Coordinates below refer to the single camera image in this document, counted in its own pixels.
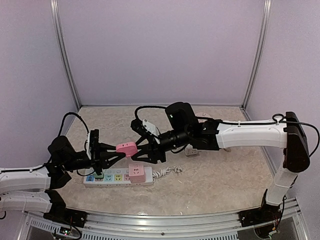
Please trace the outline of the pink plug adapter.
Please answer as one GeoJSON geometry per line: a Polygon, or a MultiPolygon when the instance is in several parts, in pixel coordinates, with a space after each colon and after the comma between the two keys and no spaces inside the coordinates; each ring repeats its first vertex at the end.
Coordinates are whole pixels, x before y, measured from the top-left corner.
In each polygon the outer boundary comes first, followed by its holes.
{"type": "Polygon", "coordinates": [[[118,144],[116,152],[123,153],[127,158],[131,158],[138,152],[137,144],[133,141],[118,144]]]}

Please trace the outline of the pink cube socket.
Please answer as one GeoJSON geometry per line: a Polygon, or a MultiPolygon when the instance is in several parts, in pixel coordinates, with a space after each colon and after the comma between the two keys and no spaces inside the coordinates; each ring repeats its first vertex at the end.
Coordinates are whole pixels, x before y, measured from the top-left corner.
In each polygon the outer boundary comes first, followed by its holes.
{"type": "Polygon", "coordinates": [[[128,176],[132,184],[140,184],[146,181],[145,167],[142,163],[131,163],[128,165],[128,176]]]}

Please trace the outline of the green plug adapter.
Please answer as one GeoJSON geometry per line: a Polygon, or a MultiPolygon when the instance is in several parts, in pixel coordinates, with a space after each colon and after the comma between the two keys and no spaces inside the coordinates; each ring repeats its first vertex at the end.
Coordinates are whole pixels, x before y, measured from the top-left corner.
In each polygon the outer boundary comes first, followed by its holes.
{"type": "Polygon", "coordinates": [[[101,179],[103,179],[104,178],[104,173],[102,172],[102,173],[100,173],[100,174],[98,174],[98,173],[94,173],[93,174],[93,177],[95,178],[95,179],[98,179],[98,180],[101,180],[101,179]]]}

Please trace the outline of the white multicolour power strip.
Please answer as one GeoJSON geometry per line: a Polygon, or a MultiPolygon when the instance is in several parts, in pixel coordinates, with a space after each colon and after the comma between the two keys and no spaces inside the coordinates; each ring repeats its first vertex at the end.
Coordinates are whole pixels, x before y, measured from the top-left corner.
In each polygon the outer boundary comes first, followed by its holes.
{"type": "Polygon", "coordinates": [[[151,186],[154,184],[153,170],[150,166],[144,168],[145,182],[132,183],[129,178],[128,168],[110,168],[103,170],[103,177],[90,174],[83,178],[83,184],[88,188],[107,188],[107,187],[135,187],[151,186]]]}

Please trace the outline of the white cube socket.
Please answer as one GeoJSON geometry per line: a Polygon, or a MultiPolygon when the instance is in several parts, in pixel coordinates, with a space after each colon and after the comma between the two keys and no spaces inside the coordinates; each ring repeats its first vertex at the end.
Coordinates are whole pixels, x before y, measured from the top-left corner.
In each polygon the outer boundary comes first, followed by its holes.
{"type": "Polygon", "coordinates": [[[184,154],[187,157],[193,157],[193,156],[197,156],[199,153],[198,149],[193,148],[192,145],[188,144],[185,148],[184,148],[184,154]]]}

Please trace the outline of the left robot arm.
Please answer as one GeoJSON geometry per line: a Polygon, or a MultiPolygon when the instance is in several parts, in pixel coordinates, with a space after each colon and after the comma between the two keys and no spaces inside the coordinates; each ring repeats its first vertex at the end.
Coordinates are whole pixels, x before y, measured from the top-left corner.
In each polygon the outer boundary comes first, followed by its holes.
{"type": "Polygon", "coordinates": [[[40,212],[48,219],[66,222],[73,213],[58,189],[70,180],[70,173],[82,169],[93,169],[101,174],[119,160],[126,157],[115,146],[100,143],[97,139],[89,142],[87,150],[75,151],[64,135],[56,137],[48,147],[48,162],[29,168],[1,168],[0,210],[40,212]]]}

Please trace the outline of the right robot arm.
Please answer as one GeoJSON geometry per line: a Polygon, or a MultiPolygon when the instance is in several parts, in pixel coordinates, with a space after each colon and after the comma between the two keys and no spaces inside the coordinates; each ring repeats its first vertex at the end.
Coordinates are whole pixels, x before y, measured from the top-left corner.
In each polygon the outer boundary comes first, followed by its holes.
{"type": "Polygon", "coordinates": [[[140,135],[136,142],[134,161],[157,164],[166,161],[166,153],[191,145],[197,150],[218,151],[232,147],[275,147],[283,149],[284,160],[266,190],[263,205],[256,210],[256,218],[266,222],[280,205],[299,173],[310,166],[308,140],[294,112],[275,114],[270,120],[223,121],[204,118],[199,122],[192,106],[187,102],[175,102],[164,107],[172,129],[156,133],[157,127],[136,117],[131,129],[140,135]]]}

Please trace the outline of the pink round socket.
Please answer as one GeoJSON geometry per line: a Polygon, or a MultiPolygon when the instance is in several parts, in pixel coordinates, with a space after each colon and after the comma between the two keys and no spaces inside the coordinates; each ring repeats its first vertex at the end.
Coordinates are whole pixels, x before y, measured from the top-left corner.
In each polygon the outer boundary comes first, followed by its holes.
{"type": "Polygon", "coordinates": [[[211,116],[205,112],[197,112],[195,116],[197,117],[200,123],[203,123],[206,120],[204,118],[211,118],[211,116]]]}

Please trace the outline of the small circuit board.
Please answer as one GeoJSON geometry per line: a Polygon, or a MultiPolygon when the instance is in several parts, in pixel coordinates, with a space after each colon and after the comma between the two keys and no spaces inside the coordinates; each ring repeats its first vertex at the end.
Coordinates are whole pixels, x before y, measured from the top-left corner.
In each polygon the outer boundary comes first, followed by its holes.
{"type": "Polygon", "coordinates": [[[69,236],[71,234],[72,229],[61,226],[59,229],[59,233],[64,236],[69,236]]]}

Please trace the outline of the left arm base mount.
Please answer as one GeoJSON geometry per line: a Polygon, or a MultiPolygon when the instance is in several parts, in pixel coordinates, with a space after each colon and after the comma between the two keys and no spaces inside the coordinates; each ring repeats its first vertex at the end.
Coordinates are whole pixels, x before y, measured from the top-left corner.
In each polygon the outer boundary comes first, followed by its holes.
{"type": "Polygon", "coordinates": [[[44,213],[43,217],[47,220],[70,225],[71,227],[80,227],[83,228],[86,220],[87,220],[88,213],[85,211],[75,210],[66,208],[61,213],[56,212],[48,212],[44,213]]]}

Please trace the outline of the aluminium front rail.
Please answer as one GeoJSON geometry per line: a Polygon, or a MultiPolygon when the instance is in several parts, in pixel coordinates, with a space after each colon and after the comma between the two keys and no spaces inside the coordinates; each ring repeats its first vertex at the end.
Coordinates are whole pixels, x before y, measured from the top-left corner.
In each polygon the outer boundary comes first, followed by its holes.
{"type": "MultiPolygon", "coordinates": [[[[285,209],[271,240],[310,240],[300,207],[295,198],[285,201],[285,209]]],[[[276,223],[243,226],[240,211],[195,215],[127,215],[88,211],[82,232],[83,240],[263,240],[258,229],[276,223]]],[[[53,239],[62,225],[44,219],[41,213],[25,213],[18,240],[53,239]]]]}

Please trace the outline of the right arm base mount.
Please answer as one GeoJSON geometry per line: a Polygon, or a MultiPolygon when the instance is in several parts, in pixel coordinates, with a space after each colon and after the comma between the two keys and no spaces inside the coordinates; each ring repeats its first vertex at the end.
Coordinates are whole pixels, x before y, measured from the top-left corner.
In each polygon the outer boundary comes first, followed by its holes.
{"type": "Polygon", "coordinates": [[[282,213],[278,210],[260,210],[259,208],[243,210],[238,213],[239,220],[243,228],[271,222],[276,219],[279,220],[281,215],[282,213]]]}

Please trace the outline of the left aluminium frame post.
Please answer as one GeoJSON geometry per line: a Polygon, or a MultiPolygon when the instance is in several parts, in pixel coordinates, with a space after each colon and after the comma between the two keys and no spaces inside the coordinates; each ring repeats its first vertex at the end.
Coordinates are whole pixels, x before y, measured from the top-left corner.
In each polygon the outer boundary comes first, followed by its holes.
{"type": "Polygon", "coordinates": [[[66,75],[67,83],[71,92],[71,96],[77,110],[80,110],[82,107],[79,93],[73,78],[72,69],[70,66],[70,61],[68,58],[68,53],[66,49],[66,44],[64,40],[63,27],[61,23],[60,11],[59,11],[59,2],[57,0],[50,0],[51,15],[56,35],[56,40],[60,52],[60,57],[63,65],[63,69],[66,75]]]}

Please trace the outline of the aluminium frame post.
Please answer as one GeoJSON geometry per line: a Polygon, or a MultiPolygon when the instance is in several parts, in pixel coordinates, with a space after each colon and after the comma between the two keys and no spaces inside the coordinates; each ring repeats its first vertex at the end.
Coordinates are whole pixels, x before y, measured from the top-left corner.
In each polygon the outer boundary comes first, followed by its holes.
{"type": "Polygon", "coordinates": [[[60,57],[63,65],[63,69],[66,75],[67,83],[71,92],[71,96],[77,110],[80,110],[82,107],[79,93],[73,78],[72,69],[70,66],[70,61],[68,58],[68,53],[66,49],[66,44],[64,40],[63,27],[61,23],[60,11],[59,11],[59,2],[57,0],[50,0],[51,15],[56,35],[56,40],[60,52],[60,57]]]}
{"type": "Polygon", "coordinates": [[[265,46],[265,40],[268,32],[268,25],[270,20],[270,14],[271,14],[271,8],[272,8],[272,1],[271,0],[265,0],[263,5],[263,12],[262,12],[262,19],[260,24],[260,30],[258,34],[258,42],[257,47],[255,50],[253,65],[251,68],[250,76],[249,76],[249,82],[245,91],[244,99],[241,104],[242,110],[245,112],[249,106],[249,102],[254,90],[254,85],[257,79],[259,67],[261,58],[264,51],[265,46]]]}

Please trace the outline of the right aluminium frame post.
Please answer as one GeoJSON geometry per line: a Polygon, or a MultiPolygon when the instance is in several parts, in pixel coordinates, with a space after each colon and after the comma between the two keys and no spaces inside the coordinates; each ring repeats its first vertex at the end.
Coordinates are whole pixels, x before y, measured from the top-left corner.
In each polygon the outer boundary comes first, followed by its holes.
{"type": "Polygon", "coordinates": [[[268,25],[270,20],[270,14],[271,14],[271,8],[272,8],[272,1],[271,0],[265,0],[263,5],[263,12],[262,12],[262,19],[260,24],[260,30],[258,34],[258,42],[257,47],[255,50],[253,65],[251,68],[250,76],[249,76],[249,82],[245,91],[244,99],[241,104],[242,110],[245,112],[249,106],[249,102],[254,90],[254,85],[257,79],[259,67],[261,58],[264,51],[265,46],[265,40],[268,32],[268,25]]]}

